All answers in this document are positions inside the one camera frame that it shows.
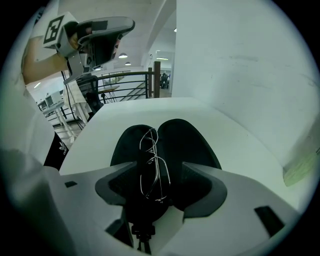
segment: ceiling light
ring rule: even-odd
[[[40,83],[41,83],[41,82],[38,82],[38,83],[36,84],[36,86],[35,86],[35,87],[33,87],[33,88],[36,88],[38,85],[40,85]]]
[[[126,55],[125,53],[121,53],[119,55],[119,59],[125,59],[125,58],[128,58],[128,55]]]

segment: adidas logo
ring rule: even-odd
[[[67,147],[65,146],[65,144],[63,144],[63,143],[61,143],[61,142],[59,142],[59,143],[60,143],[60,145],[61,145],[61,147],[59,147],[59,149],[62,150],[62,151],[64,151],[63,154],[65,155],[66,152],[67,152]]]

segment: wooden post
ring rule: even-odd
[[[154,66],[154,98],[160,98],[160,61],[155,61]]]
[[[152,72],[152,67],[148,68],[148,72]],[[152,98],[152,74],[148,74],[148,94],[149,98]]]

